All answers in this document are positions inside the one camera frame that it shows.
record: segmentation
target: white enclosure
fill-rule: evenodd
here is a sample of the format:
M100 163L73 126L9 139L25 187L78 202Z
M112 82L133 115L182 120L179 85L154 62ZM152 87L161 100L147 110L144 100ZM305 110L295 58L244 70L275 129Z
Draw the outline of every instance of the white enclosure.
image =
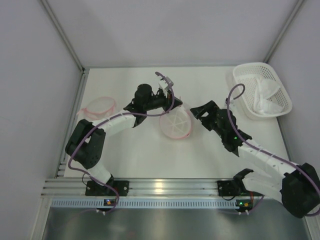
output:
M41 239L44 228L34 222L46 220L48 206L39 204L45 180L81 181L64 154L76 112L101 96L115 98L120 110L138 84L156 91L155 71L174 81L188 105L214 100L223 107L236 65L270 64L293 110L254 121L236 103L237 124L270 151L320 174L319 9L316 0L3 0L0 239ZM192 121L191 136L174 141L160 134L158 118L148 118L110 139L104 164L121 178L221 179L254 168ZM142 146L145 152L137 150ZM119 154L120 147L127 152ZM308 220L313 239L318 218Z

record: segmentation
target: metal frame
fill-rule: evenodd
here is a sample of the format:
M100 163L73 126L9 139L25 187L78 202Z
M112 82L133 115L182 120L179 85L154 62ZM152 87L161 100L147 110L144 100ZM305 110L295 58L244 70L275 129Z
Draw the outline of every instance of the metal frame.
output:
M65 34L59 20L53 12L47 0L39 0L45 12L48 14L54 27L56 28L65 47L71 54L75 64L81 71L81 78L79 81L77 93L74 98L73 108L69 116L69 123L66 130L66 135L63 141L63 146L66 145L68 138L71 135L72 129L76 123L76 112L80 108L81 99L86 86L86 81L89 74L89 69L85 69L79 60L72 44ZM292 25L298 12L303 7L306 0L297 0L296 4L283 24L281 31L276 39L273 41L271 48L267 52L264 62L268 63L277 47L281 44L286 32ZM66 154L62 148L60 152L59 165L56 170L55 178L47 179L45 181L43 191L41 194L41 203L38 209L36 222L32 228L29 239L42 239L49 209L54 198L76 198L93 200L96 197L85 196L86 187L81 181L81 178L64 178L64 172L67 162L65 161ZM221 199L218 196L217 180L220 179L141 179L141 178L125 178L122 180L130 181L130 190L126 200L149 199L149 200L181 200L193 199L201 201L205 199ZM320 239L320 216L306 218L307 226L309 228L312 239Z
M67 156L67 154L65 152L65 146L67 145L67 142L72 134L72 130L76 126L76 116L77 116L77 112L81 106L81 101L82 101L82 97L85 92L88 75L89 75L89 70L85 70L81 73L81 76L80 76L79 84L77 86L77 91L74 96L74 100L73 100L73 104L72 104L73 107L70 111L70 115L68 118L68 125L66 127L65 136L63 139L63 145L60 150L59 162L58 162L55 174L54 174L55 177L58 177L58 176L63 177L65 174L66 156Z
M290 15L288 16L288 18L286 19L286 21L284 22L281 31L279 32L278 36L276 37L276 39L273 41L271 48L269 49L269 51L267 52L263 62L264 63L268 63L271 59L271 57L274 55L275 51L277 50L278 46L280 45L280 43L282 42L284 36L286 35L286 33L288 32L290 26L292 25L292 23L294 22L294 20L297 17L297 14L299 13L299 11L302 9L304 3L307 0L297 0Z
M61 24L58 21L58 18L56 17L54 11L52 10L50 4L48 3L47 0L39 0L40 4L43 6L43 9L45 10L46 14L48 15L48 17L50 18L50 20L53 23L53 26L55 27L55 29L57 30L59 36L61 37L62 42L64 43L65 47L67 48L67 50L69 51L69 53L71 54L75 64L77 65L77 67L79 68L79 70L81 72L84 72L85 68L83 67L83 65L81 64L74 48L72 47L64 29L62 28Z

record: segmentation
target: plastic basket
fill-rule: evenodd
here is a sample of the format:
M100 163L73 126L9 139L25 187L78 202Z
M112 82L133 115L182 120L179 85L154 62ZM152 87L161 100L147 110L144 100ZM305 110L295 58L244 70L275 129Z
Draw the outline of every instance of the plastic basket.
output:
M257 88L257 75L265 79L272 79L280 84L280 89L268 100L283 107L282 112L277 114L261 115L254 111L254 97ZM239 98L245 114L253 120L262 120L285 115L292 110L291 99L280 81L275 70L268 64L263 62L246 63L236 66L233 69L233 78L235 84L244 84L245 92Z

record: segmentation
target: clear plastic container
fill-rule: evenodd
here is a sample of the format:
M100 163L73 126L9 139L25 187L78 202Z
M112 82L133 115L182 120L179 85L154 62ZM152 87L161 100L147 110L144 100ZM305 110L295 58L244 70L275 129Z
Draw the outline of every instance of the clear plastic container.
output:
M192 131L190 114L183 105L162 115L159 124L162 132L171 139L185 139Z
M109 96L101 96L92 100L86 107L81 108L77 114L83 113L84 118L92 120L100 120L114 114L116 109L116 101Z

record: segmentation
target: white cloth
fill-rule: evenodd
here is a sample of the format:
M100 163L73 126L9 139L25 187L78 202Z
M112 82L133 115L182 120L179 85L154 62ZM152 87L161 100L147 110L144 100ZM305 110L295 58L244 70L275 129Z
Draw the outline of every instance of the white cloth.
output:
M261 115L281 113L284 107L268 100L278 92L280 85L272 79L263 78L261 75L257 75L256 81L253 110Z

